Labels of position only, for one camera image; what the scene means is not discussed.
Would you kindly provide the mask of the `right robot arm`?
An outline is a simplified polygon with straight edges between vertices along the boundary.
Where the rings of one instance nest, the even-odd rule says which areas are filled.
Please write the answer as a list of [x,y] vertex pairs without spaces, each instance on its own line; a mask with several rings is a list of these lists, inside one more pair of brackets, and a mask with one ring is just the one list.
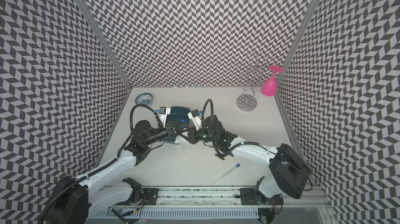
[[192,123],[185,137],[189,143],[211,143],[216,157],[221,160],[228,156],[241,157],[267,167],[253,188],[252,195],[257,203],[266,205],[282,194],[300,199],[307,190],[310,167],[291,146],[270,147],[246,141],[226,131],[216,116],[203,118],[190,112],[188,121]]

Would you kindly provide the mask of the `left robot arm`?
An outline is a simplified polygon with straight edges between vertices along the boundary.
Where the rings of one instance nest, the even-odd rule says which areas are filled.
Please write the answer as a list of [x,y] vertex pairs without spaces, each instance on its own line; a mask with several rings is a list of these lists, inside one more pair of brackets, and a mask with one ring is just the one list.
[[146,194],[142,184],[135,179],[124,178],[110,187],[107,184],[145,160],[153,143],[174,138],[187,126],[188,122],[183,120],[168,122],[158,128],[151,127],[146,120],[139,121],[113,159],[76,178],[66,176],[59,180],[38,222],[83,224],[99,211],[119,203],[142,206]]

